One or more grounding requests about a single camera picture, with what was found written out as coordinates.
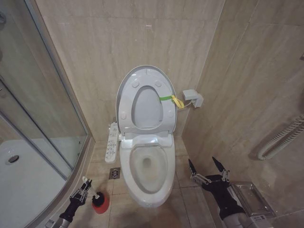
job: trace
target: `green strap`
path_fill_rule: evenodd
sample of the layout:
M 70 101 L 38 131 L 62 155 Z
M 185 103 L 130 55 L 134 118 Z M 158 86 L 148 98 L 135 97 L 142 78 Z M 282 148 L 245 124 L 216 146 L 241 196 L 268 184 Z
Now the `green strap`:
M 170 100 L 172 99 L 172 96 L 163 96 L 163 97 L 160 97 L 160 101 L 166 101 L 166 100 Z

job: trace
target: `toilet plunger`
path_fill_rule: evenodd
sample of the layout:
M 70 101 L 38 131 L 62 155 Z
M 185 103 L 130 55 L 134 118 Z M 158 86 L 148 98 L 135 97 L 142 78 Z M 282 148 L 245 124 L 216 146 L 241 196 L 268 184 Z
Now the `toilet plunger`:
M 82 181 L 86 182 L 87 178 L 84 176 L 82 177 Z M 102 193 L 96 192 L 95 189 L 91 186 L 90 188 L 91 193 L 93 194 L 92 198 L 92 206 L 97 214 L 103 214 L 109 208 L 109 199 Z

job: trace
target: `floor tile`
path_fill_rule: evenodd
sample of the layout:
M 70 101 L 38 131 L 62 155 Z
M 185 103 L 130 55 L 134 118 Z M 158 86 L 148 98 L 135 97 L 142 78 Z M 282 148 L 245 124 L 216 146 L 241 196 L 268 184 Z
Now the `floor tile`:
M 173 189 L 167 201 L 158 208 L 143 208 L 129 194 L 112 196 L 110 228 L 190 227 L 179 189 Z
M 96 142 L 91 162 L 105 162 L 105 152 L 108 142 Z
M 103 214 L 97 214 L 92 207 L 92 197 L 86 199 L 85 205 L 79 207 L 69 228 L 107 228 L 110 208 Z
M 197 186 L 197 184 L 190 179 L 188 159 L 188 156 L 179 156 L 176 157 L 175 160 L 175 171 L 181 188 Z
M 173 189 L 179 189 L 179 188 L 180 188 L 179 181 L 177 180 L 177 176 L 175 174 L 173 180 Z
M 103 162 L 94 162 L 90 163 L 88 171 L 86 172 L 86 177 L 93 179 L 92 187 L 96 191 L 101 191 L 104 194 L 111 195 L 113 191 L 114 180 L 109 180 L 110 168 L 120 167 L 119 162 L 113 164 L 103 163 Z
M 180 189 L 191 228 L 215 228 L 201 187 Z
M 113 195 L 117 194 L 127 194 L 129 193 L 128 187 L 124 181 L 124 175 L 123 172 L 120 172 L 120 178 L 114 180 L 114 185 L 113 185 Z
M 175 146 L 175 156 L 188 155 L 185 144 L 181 136 L 174 137 L 174 146 Z

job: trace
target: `metal tray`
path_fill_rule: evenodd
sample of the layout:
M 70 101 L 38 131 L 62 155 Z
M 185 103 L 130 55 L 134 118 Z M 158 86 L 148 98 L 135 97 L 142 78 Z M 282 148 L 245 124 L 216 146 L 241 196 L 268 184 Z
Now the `metal tray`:
M 265 215 L 266 217 L 271 218 L 276 216 L 252 182 L 232 182 L 231 186 L 249 217 Z

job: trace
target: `glass shower door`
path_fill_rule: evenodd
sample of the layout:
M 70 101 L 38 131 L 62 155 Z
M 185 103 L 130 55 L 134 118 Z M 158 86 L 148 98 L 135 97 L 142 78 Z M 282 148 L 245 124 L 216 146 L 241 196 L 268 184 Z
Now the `glass shower door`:
M 40 145 L 47 139 L 73 169 L 87 133 L 29 12 L 10 4 L 0 1 L 5 17 L 0 25 L 2 81 L 42 133 L 43 138 L 30 135 L 32 141 Z
M 64 184 L 53 167 L 0 116 L 0 227 L 25 227 Z

